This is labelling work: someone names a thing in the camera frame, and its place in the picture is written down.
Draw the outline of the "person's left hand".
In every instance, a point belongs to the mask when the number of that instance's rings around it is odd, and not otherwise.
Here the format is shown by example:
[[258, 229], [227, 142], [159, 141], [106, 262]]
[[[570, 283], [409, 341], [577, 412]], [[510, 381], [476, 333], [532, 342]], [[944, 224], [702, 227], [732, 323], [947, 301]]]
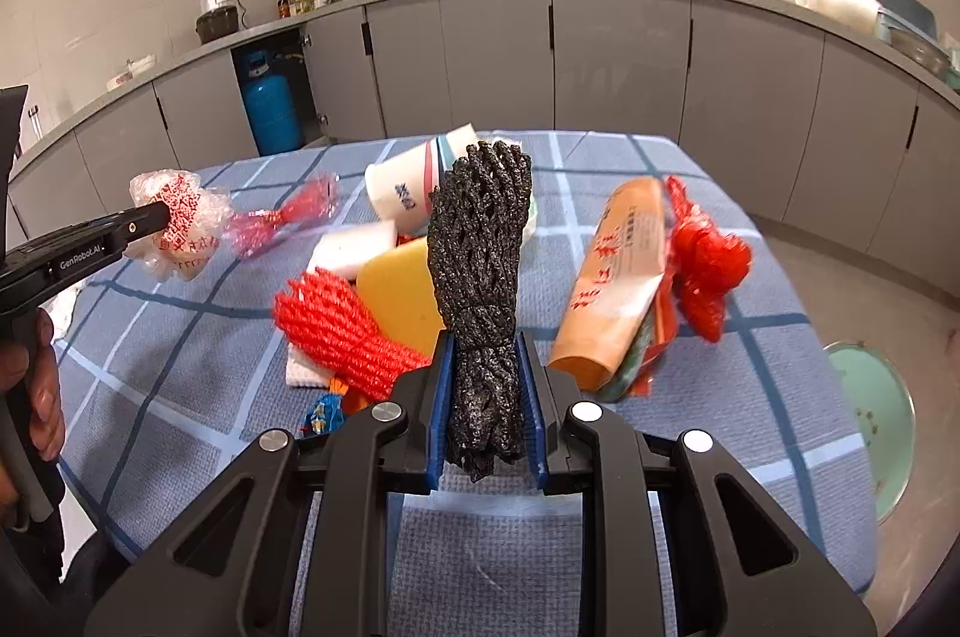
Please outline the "person's left hand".
[[52, 335], [52, 322], [47, 312], [39, 309], [34, 327], [34, 354], [29, 354], [21, 344], [2, 344], [2, 390], [26, 383], [31, 401], [29, 439], [44, 461], [57, 460], [65, 444], [65, 419]]

